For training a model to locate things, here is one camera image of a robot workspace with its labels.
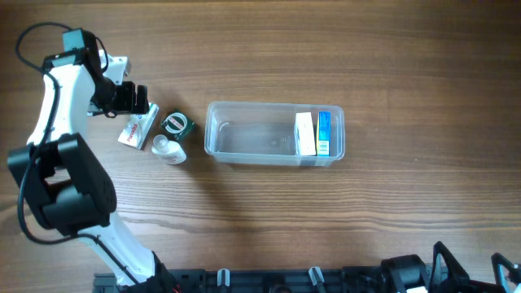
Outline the blue medicine box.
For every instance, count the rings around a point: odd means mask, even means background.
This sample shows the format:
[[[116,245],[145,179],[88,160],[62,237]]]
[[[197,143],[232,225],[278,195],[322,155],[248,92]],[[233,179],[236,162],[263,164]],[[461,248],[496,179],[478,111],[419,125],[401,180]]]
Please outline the blue medicine box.
[[[319,112],[317,116],[316,147],[317,156],[330,155],[331,113]]]

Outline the small white bottle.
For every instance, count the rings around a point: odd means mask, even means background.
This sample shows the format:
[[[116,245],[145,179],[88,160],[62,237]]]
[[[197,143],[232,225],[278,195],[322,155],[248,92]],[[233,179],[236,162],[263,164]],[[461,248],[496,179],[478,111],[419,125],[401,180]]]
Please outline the small white bottle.
[[[170,141],[163,134],[156,135],[152,141],[152,153],[165,164],[180,164],[187,155],[178,142]]]

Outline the white medicine box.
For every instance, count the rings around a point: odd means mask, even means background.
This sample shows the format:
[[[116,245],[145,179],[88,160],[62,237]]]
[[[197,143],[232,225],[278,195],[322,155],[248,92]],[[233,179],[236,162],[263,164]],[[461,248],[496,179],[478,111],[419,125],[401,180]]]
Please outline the white medicine box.
[[[313,118],[310,112],[296,113],[296,154],[315,156],[316,145],[314,137]]]

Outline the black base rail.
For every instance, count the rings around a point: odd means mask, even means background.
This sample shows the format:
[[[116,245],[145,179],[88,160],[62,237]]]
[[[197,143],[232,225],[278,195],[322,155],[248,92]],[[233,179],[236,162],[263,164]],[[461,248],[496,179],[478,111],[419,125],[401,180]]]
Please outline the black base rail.
[[[180,292],[268,292],[283,285],[292,292],[397,292],[392,278],[378,267],[323,269],[324,280],[313,282],[307,269],[231,270],[230,284],[218,285],[217,272],[173,269]]]

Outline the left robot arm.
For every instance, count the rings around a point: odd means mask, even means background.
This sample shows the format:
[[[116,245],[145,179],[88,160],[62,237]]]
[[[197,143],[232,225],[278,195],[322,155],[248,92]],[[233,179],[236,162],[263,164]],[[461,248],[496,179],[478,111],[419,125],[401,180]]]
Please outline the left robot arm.
[[[63,52],[35,67],[45,84],[35,130],[7,157],[20,188],[20,228],[30,241],[47,243],[29,231],[28,206],[42,228],[60,233],[52,244],[80,240],[90,246],[115,274],[118,291],[170,292],[174,277],[119,217],[112,180],[82,137],[88,116],[148,113],[147,88],[124,81],[127,58],[109,56],[99,37],[63,29]]]

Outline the green Zam-Buk box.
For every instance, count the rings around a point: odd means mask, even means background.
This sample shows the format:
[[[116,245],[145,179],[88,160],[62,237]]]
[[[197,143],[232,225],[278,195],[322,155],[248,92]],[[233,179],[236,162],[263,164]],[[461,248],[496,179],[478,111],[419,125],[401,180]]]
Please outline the green Zam-Buk box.
[[[170,140],[181,142],[195,131],[196,123],[180,109],[174,108],[162,119],[160,127]]]

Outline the white Panadol box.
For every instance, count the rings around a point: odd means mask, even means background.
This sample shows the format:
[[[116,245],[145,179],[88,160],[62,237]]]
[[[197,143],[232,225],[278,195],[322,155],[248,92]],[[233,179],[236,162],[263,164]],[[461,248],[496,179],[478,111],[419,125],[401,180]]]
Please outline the white Panadol box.
[[[125,128],[118,137],[118,142],[134,149],[143,149],[147,135],[160,109],[155,103],[149,103],[149,106],[147,114],[133,114],[129,117]]]

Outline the clear plastic container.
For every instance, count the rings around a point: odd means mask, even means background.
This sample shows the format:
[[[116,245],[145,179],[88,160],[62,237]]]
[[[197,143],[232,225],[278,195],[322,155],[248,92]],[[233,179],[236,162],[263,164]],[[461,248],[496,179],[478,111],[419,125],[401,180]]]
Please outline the clear plastic container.
[[[296,115],[331,114],[328,156],[297,152]],[[218,101],[208,106],[204,149],[217,162],[286,166],[324,166],[343,159],[344,111],[335,105]]]

